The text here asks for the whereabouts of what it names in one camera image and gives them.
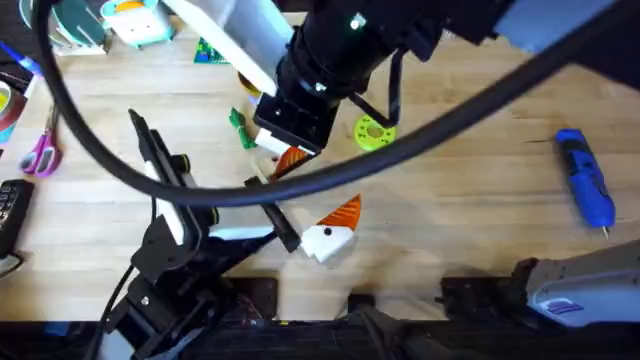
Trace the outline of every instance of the blue object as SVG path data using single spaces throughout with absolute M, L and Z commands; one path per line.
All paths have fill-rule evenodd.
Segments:
M 11 56 L 13 60 L 17 61 L 18 64 L 20 64 L 23 68 L 31 71 L 34 75 L 43 76 L 40 65 L 38 65 L 37 62 L 33 61 L 33 59 L 31 59 L 30 57 L 18 53 L 3 41 L 0 41 L 0 48 L 2 48 L 2 50 L 9 54 L 9 56 Z
M 539 53 L 613 3 L 615 0 L 516 0 L 494 30 L 513 46 Z
M 562 129 L 556 142 L 580 213 L 590 226 L 602 228 L 608 236 L 608 228 L 615 224 L 616 207 L 587 139 L 578 129 Z

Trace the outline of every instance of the black cable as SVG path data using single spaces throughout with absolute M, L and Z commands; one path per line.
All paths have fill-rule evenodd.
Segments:
M 382 115 L 376 108 L 360 97 L 360 95 L 356 93 L 349 95 L 349 100 L 351 100 L 352 103 L 386 129 L 392 128 L 400 122 L 402 59 L 407 51 L 406 48 L 400 48 L 391 57 L 391 70 L 389 75 L 389 118 Z
M 107 317 L 113 308 L 113 304 L 116 302 L 116 298 L 120 291 L 124 287 L 124 284 L 127 282 L 127 279 L 133 272 L 133 265 L 129 265 L 127 271 L 124 272 L 122 278 L 113 289 L 113 293 L 111 293 L 111 297 L 109 301 L 107 301 L 107 305 L 104 307 L 104 311 L 102 311 L 102 316 L 100 316 L 100 321 L 98 322 L 98 327 L 96 328 L 96 332 L 93 334 L 93 338 L 91 338 L 91 342 L 89 343 L 89 348 L 87 349 L 87 353 L 85 354 L 85 360 L 95 360 L 98 356 L 98 350 L 100 350 L 100 345 L 102 344 L 102 336 L 104 335 L 104 327 L 107 324 Z
M 42 68 L 65 121 L 80 144 L 109 173 L 150 196 L 193 206 L 243 206 L 274 203 L 343 185 L 375 174 L 453 138 L 531 90 L 567 64 L 590 40 L 640 12 L 640 1 L 619 0 L 561 41 L 455 109 L 388 146 L 311 174 L 260 186 L 226 189 L 181 188 L 153 181 L 132 169 L 96 138 L 73 104 L 48 41 L 50 0 L 36 0 L 32 28 Z
M 22 264 L 24 264 L 24 258 L 18 253 L 11 252 L 7 256 L 13 256 L 14 258 L 16 258 L 16 260 L 18 262 L 16 262 L 16 264 L 13 265 L 12 267 L 10 267 L 9 269 L 1 272 L 0 273 L 0 280 L 2 280 L 5 277 L 11 275 L 14 271 L 18 270 L 20 268 L 20 266 L 22 266 Z
M 151 224 L 158 217 L 158 201 L 156 198 L 151 197 Z

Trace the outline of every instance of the tabletop clutter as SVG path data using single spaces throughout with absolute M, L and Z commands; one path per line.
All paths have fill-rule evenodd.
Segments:
M 31 2 L 21 0 L 19 4 L 21 16 L 30 27 Z M 99 15 L 102 19 L 93 14 L 82 0 L 62 0 L 56 5 L 50 21 L 50 40 L 58 54 L 108 56 L 112 31 L 123 42 L 136 49 L 167 46 L 162 43 L 170 42 L 176 33 L 169 15 L 165 8 L 159 5 L 158 0 L 109 0 L 100 8 Z M 235 71 L 222 54 L 204 39 L 200 38 L 194 43 L 194 48 L 194 66 L 228 66 L 229 71 Z M 12 54 L 25 68 L 40 75 L 39 66 L 32 59 L 25 60 L 25 57 L 17 53 Z M 261 93 L 242 74 L 238 73 L 238 79 L 238 86 L 244 89 L 248 99 L 255 106 Z M 26 99 L 19 92 L 0 82 L 0 143 L 8 140 L 8 135 L 4 136 L 3 133 L 10 133 L 16 125 L 25 102 Z M 63 154 L 55 137 L 59 118 L 59 109 L 52 106 L 44 124 L 43 134 L 36 140 L 34 148 L 18 164 L 25 175 L 47 178 L 60 165 Z M 237 131 L 240 144 L 246 151 L 261 146 L 274 153 L 273 156 L 264 158 L 253 156 L 252 163 L 247 164 L 254 169 L 261 182 L 277 181 L 281 176 L 268 174 L 283 175 L 294 171 L 316 156 L 298 148 L 262 141 L 264 137 L 260 134 L 255 139 L 252 138 L 247 132 L 245 116 L 235 108 L 230 110 L 229 123 Z M 362 151 L 376 151 L 392 143 L 396 132 L 396 127 L 384 128 L 365 115 L 360 119 L 354 119 L 352 138 L 354 145 L 359 146 Z M 615 222 L 615 206 L 606 191 L 604 177 L 586 144 L 586 139 L 578 130 L 567 129 L 558 132 L 556 139 L 562 149 L 568 182 L 581 213 L 591 226 L 608 230 Z M 576 162 L 576 159 L 588 159 L 584 161 L 589 164 L 584 161 Z M 356 194 L 327 217 L 303 231 L 301 247 L 304 252 L 309 257 L 324 262 L 349 242 L 354 237 L 360 218 L 361 201 L 361 195 Z

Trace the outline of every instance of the orange object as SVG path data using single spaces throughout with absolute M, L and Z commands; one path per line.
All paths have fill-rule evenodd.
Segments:
M 278 165 L 276 165 L 276 171 L 269 177 L 269 180 L 272 182 L 277 180 L 280 174 L 282 174 L 288 168 L 303 160 L 307 156 L 310 155 L 298 149 L 297 147 L 290 147 L 280 157 L 280 161 L 278 161 Z
M 116 13 L 132 9 L 139 9 L 141 7 L 144 7 L 144 4 L 139 1 L 125 1 L 116 5 Z
M 360 221 L 360 194 L 347 201 L 344 205 L 335 209 L 331 214 L 318 222 L 318 225 L 324 226 L 343 226 L 356 231 L 358 221 Z

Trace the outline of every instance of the scissors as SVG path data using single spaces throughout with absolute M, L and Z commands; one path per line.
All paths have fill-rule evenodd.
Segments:
M 60 165 L 62 152 L 56 146 L 55 131 L 60 118 L 58 107 L 51 106 L 49 118 L 44 128 L 44 133 L 40 135 L 36 147 L 20 162 L 20 169 L 28 175 L 36 177 L 47 177 L 51 175 Z

